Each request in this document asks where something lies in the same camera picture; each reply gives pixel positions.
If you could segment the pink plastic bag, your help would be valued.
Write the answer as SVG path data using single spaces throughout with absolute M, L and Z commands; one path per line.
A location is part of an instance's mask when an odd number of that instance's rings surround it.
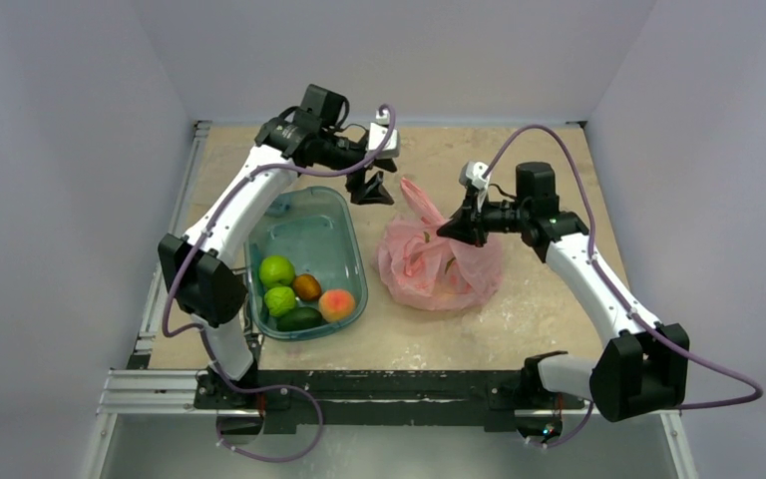
M 376 248 L 376 270 L 393 300 L 430 311 L 487 303 L 503 278 L 500 241 L 473 246 L 440 237 L 446 219 L 430 197 L 406 178 L 400 191 L 412 215 L 390 221 Z

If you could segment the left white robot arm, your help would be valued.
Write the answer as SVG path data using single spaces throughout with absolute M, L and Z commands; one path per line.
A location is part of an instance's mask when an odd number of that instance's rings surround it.
M 345 177 L 350 192 L 374 202 L 382 183 L 365 182 L 365 172 L 397 170 L 395 109 L 379 106 L 359 141 L 343 134 L 349 113 L 345 96 L 309 85 L 299 104 L 259 128 L 239 172 L 207 212 L 183 234 L 167 234 L 158 244 L 167 289 L 162 334 L 198 332 L 209 369 L 221 377 L 218 394 L 231 407 L 246 407 L 257 394 L 257 381 L 248 374 L 255 359 L 241 330 L 245 293 L 231 270 L 253 228 L 302 176 Z

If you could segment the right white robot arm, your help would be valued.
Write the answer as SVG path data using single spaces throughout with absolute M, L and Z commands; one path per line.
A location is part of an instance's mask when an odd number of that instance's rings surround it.
M 596 361 L 565 351 L 527 358 L 517 394 L 535 406 L 558 394 L 576 396 L 610 422 L 680 405 L 688 334 L 677 323 L 638 323 L 645 307 L 600 261 L 592 230 L 577 214 L 562 211 L 553 168 L 544 162 L 517 165 L 510 201 L 488 200 L 490 174 L 484 163 L 468 163 L 460 183 L 466 189 L 463 202 L 439 236 L 484 246 L 491 233 L 520 235 L 574 294 L 603 344 Z

